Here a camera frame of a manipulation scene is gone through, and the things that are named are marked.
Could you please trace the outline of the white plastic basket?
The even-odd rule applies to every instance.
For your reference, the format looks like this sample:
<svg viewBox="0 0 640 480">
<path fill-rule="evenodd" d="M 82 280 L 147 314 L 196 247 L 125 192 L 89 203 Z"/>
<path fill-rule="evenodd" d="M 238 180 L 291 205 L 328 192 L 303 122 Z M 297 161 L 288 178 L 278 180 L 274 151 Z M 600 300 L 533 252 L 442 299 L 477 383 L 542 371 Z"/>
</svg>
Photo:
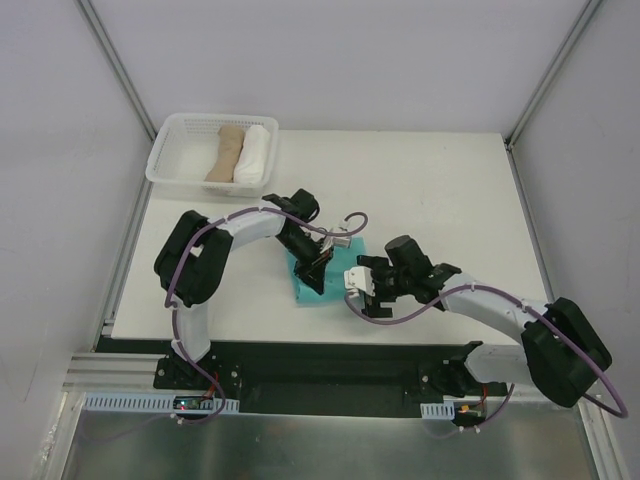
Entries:
<svg viewBox="0 0 640 480">
<path fill-rule="evenodd" d="M 254 125 L 270 134 L 262 178 L 254 184 L 207 182 L 206 175 L 218 157 L 219 129 L 234 125 L 244 130 Z M 149 154 L 145 176 L 158 185 L 209 191 L 216 195 L 257 198 L 269 183 L 276 163 L 279 124 L 265 116 L 174 113 L 168 116 Z"/>
</svg>

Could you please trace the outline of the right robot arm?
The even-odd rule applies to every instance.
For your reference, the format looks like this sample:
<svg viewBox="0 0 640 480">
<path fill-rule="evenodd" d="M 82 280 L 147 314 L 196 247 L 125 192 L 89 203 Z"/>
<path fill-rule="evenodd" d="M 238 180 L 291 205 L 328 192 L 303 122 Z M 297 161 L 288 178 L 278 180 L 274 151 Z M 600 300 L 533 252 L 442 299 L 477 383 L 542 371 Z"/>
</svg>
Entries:
<svg viewBox="0 0 640 480">
<path fill-rule="evenodd" d="M 390 241 L 385 251 L 383 257 L 358 256 L 344 273 L 349 297 L 363 301 L 356 313 L 365 321 L 398 324 L 390 305 L 411 296 L 424 310 L 462 315 L 514 342 L 495 347 L 471 341 L 460 347 L 428 375 L 439 393 L 461 398 L 484 384 L 522 384 L 572 407 L 611 366 L 611 354 L 575 302 L 517 297 L 451 264 L 434 264 L 408 235 Z"/>
</svg>

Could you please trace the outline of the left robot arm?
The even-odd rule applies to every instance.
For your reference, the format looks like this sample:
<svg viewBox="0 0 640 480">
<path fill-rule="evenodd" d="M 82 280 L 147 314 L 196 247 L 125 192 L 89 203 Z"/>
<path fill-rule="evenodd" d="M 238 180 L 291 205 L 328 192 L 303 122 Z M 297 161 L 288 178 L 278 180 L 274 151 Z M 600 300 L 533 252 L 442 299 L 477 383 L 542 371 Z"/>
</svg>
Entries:
<svg viewBox="0 0 640 480">
<path fill-rule="evenodd" d="M 264 196 L 258 206 L 215 221 L 189 210 L 182 214 L 153 269 L 172 312 L 171 347 L 181 361 L 176 375 L 188 388 L 204 387 L 211 365 L 207 302 L 220 286 L 229 255 L 257 240 L 276 238 L 295 259 L 294 277 L 322 295 L 333 249 L 303 227 L 319 214 L 315 197 L 304 189 L 290 197 Z"/>
</svg>

